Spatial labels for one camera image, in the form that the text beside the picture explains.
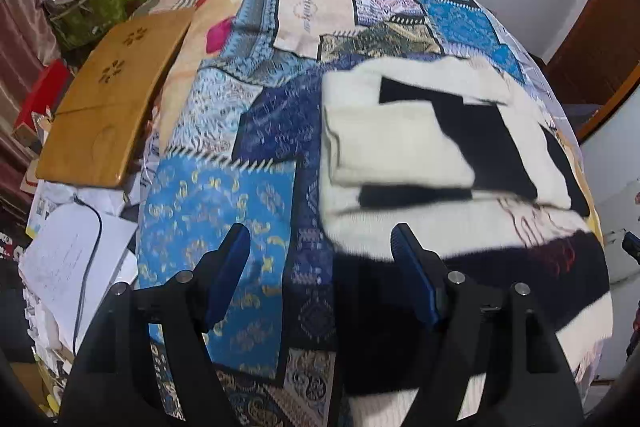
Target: blue gripper pad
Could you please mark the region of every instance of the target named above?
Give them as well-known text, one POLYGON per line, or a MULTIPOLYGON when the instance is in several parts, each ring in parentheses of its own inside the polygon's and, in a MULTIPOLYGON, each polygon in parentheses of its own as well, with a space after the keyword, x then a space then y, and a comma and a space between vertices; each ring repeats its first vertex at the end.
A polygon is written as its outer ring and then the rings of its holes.
POLYGON ((217 250, 217 253, 225 255, 225 260, 209 287, 209 303, 205 314, 207 328, 213 328, 216 323, 225 318, 250 250, 249 230, 244 225, 235 223, 217 250))
POLYGON ((415 316, 433 327, 447 313, 447 268, 438 255, 424 250, 406 223, 391 231, 391 254, 398 263, 415 316))

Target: green bag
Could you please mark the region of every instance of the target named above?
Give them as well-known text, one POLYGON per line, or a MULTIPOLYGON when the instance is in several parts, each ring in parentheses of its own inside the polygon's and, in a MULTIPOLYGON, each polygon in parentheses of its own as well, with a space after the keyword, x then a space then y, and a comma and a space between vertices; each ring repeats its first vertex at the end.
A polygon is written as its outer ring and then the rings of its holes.
POLYGON ((65 50, 98 41, 109 29, 123 22, 146 0, 76 0, 49 21, 65 50))

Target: wooden door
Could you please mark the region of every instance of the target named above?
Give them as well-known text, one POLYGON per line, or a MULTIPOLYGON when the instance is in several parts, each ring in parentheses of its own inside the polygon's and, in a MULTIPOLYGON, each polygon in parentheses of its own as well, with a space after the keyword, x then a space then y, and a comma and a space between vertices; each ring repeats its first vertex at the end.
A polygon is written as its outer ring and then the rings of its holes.
POLYGON ((640 60, 640 0, 588 0, 545 68, 562 103, 604 105, 640 60))

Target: pink curtain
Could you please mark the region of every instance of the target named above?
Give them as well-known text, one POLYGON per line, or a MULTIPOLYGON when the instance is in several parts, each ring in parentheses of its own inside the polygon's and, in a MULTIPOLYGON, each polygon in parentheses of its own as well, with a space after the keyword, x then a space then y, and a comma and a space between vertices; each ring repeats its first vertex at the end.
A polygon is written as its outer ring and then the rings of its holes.
POLYGON ((40 71, 60 49, 38 0, 0 0, 0 28, 0 204, 25 222, 31 197, 20 181, 35 155, 11 131, 40 71))

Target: white paper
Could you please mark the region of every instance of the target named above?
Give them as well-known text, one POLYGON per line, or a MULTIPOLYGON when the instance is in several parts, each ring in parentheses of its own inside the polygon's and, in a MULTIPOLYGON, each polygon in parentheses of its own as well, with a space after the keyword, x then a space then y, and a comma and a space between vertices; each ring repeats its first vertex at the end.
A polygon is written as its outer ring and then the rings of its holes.
POLYGON ((38 328, 38 342, 47 349, 60 349, 58 324, 42 300, 36 304, 35 320, 38 328))
POLYGON ((133 252, 127 248, 116 275, 113 280, 111 280, 111 285, 114 285, 116 282, 126 282, 130 285, 133 284, 136 277, 138 277, 138 260, 133 252))
POLYGON ((27 220, 27 234, 35 239, 47 217, 61 204, 71 203, 74 195, 99 212, 111 216, 119 216, 125 205, 124 192, 117 188, 74 187, 39 180, 27 220))
POLYGON ((127 205, 133 206, 140 203, 140 177, 141 172, 138 171, 134 175, 130 176, 125 183, 125 191, 127 194, 127 205))
MULTIPOLYGON (((120 265, 137 224, 100 213, 102 235, 89 269, 76 349, 120 265)), ((73 341, 82 276, 98 235, 94 212, 76 203, 64 204, 47 218, 36 239, 20 258, 20 272, 30 291, 51 311, 60 340, 73 341)))

